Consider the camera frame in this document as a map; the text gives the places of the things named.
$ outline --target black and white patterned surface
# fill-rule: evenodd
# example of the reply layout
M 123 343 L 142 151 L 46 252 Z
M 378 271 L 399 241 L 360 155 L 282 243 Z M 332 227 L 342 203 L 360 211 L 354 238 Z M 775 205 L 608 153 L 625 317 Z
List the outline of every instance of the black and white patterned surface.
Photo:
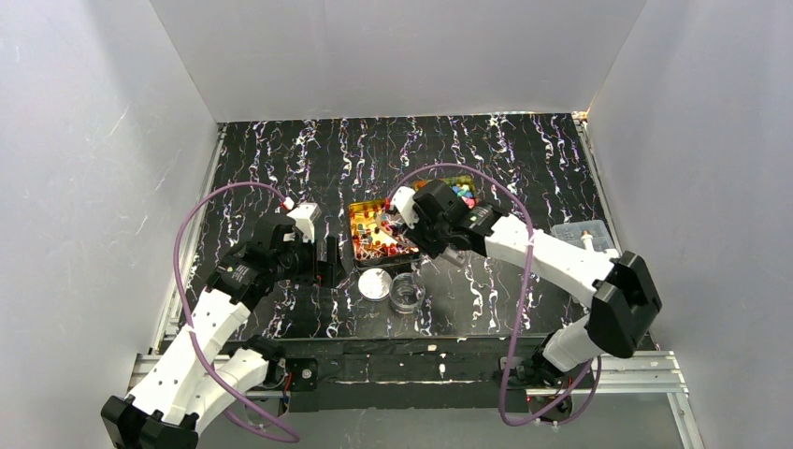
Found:
M 535 227 L 546 232 L 561 223 L 604 220 L 569 114 L 230 123 L 213 185 L 261 181 L 296 202 L 319 203 L 320 231 L 344 242 L 349 268 L 349 204 L 385 197 L 406 173 L 437 162 L 476 167 L 503 181 L 525 201 Z M 480 180 L 476 185 L 480 197 L 507 205 L 491 186 Z M 260 214 L 278 204 L 267 192 L 247 188 L 208 204 L 188 290 L 192 304 L 223 252 L 249 238 Z M 412 315 L 392 311 L 387 300 L 362 298 L 356 272 L 336 291 L 284 283 L 235 337 L 507 335 L 518 312 L 521 270 L 475 254 L 467 259 L 464 268 L 441 260 L 423 264 L 427 302 Z M 548 282 L 533 279 L 530 286 L 519 311 L 524 332 L 551 332 L 582 315 L 568 294 Z

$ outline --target petri dish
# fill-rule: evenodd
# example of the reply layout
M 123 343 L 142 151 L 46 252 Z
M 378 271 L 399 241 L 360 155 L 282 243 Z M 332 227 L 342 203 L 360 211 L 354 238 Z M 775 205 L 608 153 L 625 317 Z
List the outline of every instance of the petri dish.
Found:
M 391 275 L 382 268 L 371 268 L 358 278 L 358 291 L 370 301 L 382 301 L 388 296 Z

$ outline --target gray wall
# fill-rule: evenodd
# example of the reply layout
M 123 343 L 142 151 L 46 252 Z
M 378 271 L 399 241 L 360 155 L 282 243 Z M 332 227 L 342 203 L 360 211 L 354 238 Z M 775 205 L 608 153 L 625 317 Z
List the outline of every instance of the gray wall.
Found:
M 586 110 L 644 0 L 152 0 L 217 122 Z
M 591 109 L 623 246 L 643 254 L 713 448 L 790 447 L 793 4 L 651 0 Z
M 0 6 L 0 447 L 109 447 L 216 125 L 146 0 Z

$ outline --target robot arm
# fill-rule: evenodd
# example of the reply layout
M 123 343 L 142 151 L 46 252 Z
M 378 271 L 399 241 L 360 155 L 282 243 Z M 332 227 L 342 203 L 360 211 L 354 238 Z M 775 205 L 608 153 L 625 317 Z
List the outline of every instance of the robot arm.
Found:
M 304 203 L 288 214 L 262 217 L 250 241 L 233 247 L 209 275 L 207 288 L 185 326 L 151 372 L 124 398 L 111 397 L 102 418 L 118 448 L 193 448 L 209 422 L 233 398 L 204 371 L 190 333 L 210 362 L 231 334 L 272 292 L 279 281 L 336 286 L 346 277 L 338 242 L 327 237 L 328 262 L 318 260 L 316 204 Z M 283 354 L 275 343 L 255 337 L 237 351 L 218 374 L 237 391 L 261 384 Z
M 530 361 L 541 378 L 556 378 L 597 355 L 633 355 L 661 309 L 655 285 L 643 259 L 625 252 L 610 259 L 554 239 L 535 230 L 499 206 L 480 202 L 473 209 L 443 181 L 418 192 L 396 191 L 390 203 L 404 225 L 397 233 L 431 257 L 460 263 L 457 251 L 524 267 L 533 245 L 532 271 L 570 292 L 590 310 L 579 321 L 557 330 Z

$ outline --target small plastic box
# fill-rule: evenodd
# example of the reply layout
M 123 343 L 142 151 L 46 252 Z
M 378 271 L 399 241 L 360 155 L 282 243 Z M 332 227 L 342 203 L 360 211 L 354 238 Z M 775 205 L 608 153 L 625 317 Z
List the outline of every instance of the small plastic box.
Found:
M 595 247 L 595 251 L 603 252 L 615 249 L 612 236 L 609 235 L 609 229 L 602 220 L 557 224 L 551 228 L 551 235 L 583 249 L 584 242 L 581 240 L 581 236 L 584 231 L 589 232 L 592 236 L 592 246 Z

